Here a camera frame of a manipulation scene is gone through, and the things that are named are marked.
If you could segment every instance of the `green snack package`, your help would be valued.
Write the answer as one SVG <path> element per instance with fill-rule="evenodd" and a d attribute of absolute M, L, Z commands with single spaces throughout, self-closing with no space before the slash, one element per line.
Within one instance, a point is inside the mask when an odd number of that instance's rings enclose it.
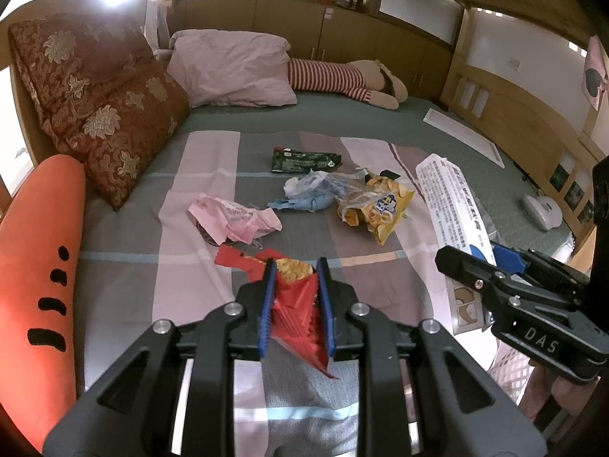
<path fill-rule="evenodd" d="M 311 170 L 332 171 L 340 166 L 336 153 L 307 153 L 288 148 L 273 149 L 270 171 L 283 174 L 308 174 Z"/>

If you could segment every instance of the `orange carrot pillow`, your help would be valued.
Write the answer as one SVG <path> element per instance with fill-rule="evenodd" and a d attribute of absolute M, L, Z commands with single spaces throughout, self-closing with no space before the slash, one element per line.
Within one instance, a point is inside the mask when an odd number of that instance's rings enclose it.
<path fill-rule="evenodd" d="M 74 277 L 84 212 L 83 166 L 42 162 L 0 222 L 0 403 L 42 451 L 76 400 Z"/>

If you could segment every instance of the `blue gripper pad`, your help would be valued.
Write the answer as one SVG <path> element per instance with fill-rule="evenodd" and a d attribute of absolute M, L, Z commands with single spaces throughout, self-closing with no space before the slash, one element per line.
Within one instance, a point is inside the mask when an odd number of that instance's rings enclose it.
<path fill-rule="evenodd" d="M 336 352 L 336 344 L 334 343 L 334 316 L 332 315 L 332 307 L 330 305 L 330 295 L 328 294 L 328 285 L 324 276 L 324 268 L 322 260 L 317 260 L 317 279 L 319 281 L 319 289 L 317 298 L 319 299 L 319 307 L 322 314 L 322 323 L 324 325 L 326 352 L 329 358 L 333 358 Z"/>
<path fill-rule="evenodd" d="M 482 254 L 482 251 L 479 248 L 477 248 L 475 245 L 470 244 L 470 252 L 471 252 L 472 256 L 477 257 L 481 261 L 486 262 L 486 257 L 484 257 L 484 254 Z"/>
<path fill-rule="evenodd" d="M 495 261 L 497 262 L 497 268 L 503 270 L 508 276 L 526 271 L 527 264 L 520 257 L 520 253 L 499 244 L 491 245 Z"/>
<path fill-rule="evenodd" d="M 273 260 L 271 263 L 270 276 L 267 280 L 264 292 L 263 310 L 260 313 L 260 335 L 258 336 L 258 354 L 262 359 L 270 340 L 270 330 L 272 328 L 272 318 L 270 308 L 275 302 L 275 277 L 277 274 L 277 264 Z"/>

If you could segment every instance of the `pillow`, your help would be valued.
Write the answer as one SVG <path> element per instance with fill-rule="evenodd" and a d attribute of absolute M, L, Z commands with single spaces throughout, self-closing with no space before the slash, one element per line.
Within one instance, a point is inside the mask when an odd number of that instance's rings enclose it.
<path fill-rule="evenodd" d="M 287 80 L 289 43 L 279 36 L 215 29 L 178 31 L 167 72 L 192 106 L 295 105 Z"/>
<path fill-rule="evenodd" d="M 188 115 L 188 97 L 120 14 L 56 14 L 8 28 L 42 129 L 116 210 Z"/>
<path fill-rule="evenodd" d="M 84 213 L 83 166 L 44 160 L 0 224 L 0 403 L 39 451 L 76 401 L 74 278 Z"/>

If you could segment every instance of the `wooden cabinet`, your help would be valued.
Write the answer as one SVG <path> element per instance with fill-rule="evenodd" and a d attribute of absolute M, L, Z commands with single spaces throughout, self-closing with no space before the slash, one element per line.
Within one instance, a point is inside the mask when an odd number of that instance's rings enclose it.
<path fill-rule="evenodd" d="M 185 0 L 172 30 L 224 29 L 283 36 L 294 58 L 347 63 L 378 59 L 411 96 L 439 99 L 453 54 L 416 31 L 302 0 Z"/>
<path fill-rule="evenodd" d="M 254 31 L 286 38 L 293 58 L 315 58 L 324 21 L 323 5 L 297 0 L 257 0 Z"/>
<path fill-rule="evenodd" d="M 427 40 L 420 35 L 383 22 L 376 59 L 399 78 L 413 96 L 426 44 Z"/>
<path fill-rule="evenodd" d="M 256 0 L 187 0 L 185 29 L 251 31 Z"/>
<path fill-rule="evenodd" d="M 428 41 L 416 75 L 416 87 L 412 91 L 412 95 L 427 100 L 439 99 L 452 60 L 453 54 L 450 51 Z"/>
<path fill-rule="evenodd" d="M 382 22 L 342 8 L 327 8 L 317 59 L 347 63 L 375 59 Z"/>

